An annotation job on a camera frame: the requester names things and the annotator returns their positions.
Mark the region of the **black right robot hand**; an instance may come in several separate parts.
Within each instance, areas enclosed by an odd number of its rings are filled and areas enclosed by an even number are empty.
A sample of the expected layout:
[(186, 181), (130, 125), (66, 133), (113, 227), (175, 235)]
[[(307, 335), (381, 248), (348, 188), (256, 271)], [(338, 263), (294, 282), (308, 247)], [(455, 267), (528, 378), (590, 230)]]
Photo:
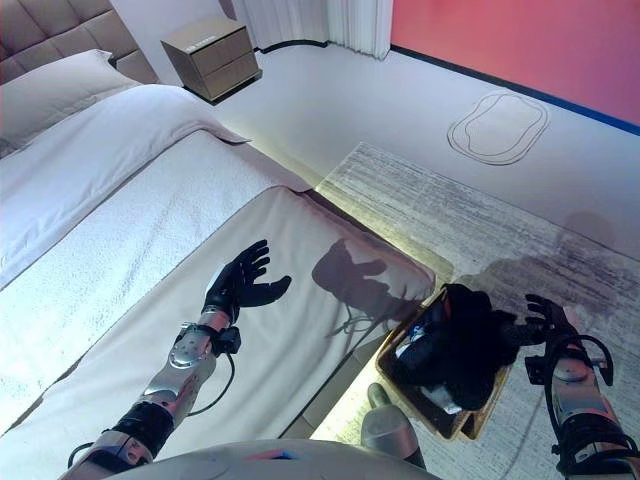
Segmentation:
[(523, 323), (514, 323), (504, 331), (505, 339), (513, 346), (531, 346), (554, 342), (562, 336), (575, 336), (577, 329), (569, 322), (563, 308), (537, 294), (526, 294), (529, 314)]

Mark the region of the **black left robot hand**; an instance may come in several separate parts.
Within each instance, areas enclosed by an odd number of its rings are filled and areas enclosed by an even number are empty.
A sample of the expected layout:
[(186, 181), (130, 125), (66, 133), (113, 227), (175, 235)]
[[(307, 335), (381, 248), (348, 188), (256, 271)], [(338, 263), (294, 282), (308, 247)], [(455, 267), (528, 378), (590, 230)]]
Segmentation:
[(270, 262), (266, 239), (259, 240), (227, 263), (207, 290), (202, 313), (223, 312), (231, 324), (242, 308), (269, 305), (279, 300), (291, 285), (288, 275), (271, 283), (258, 283)]

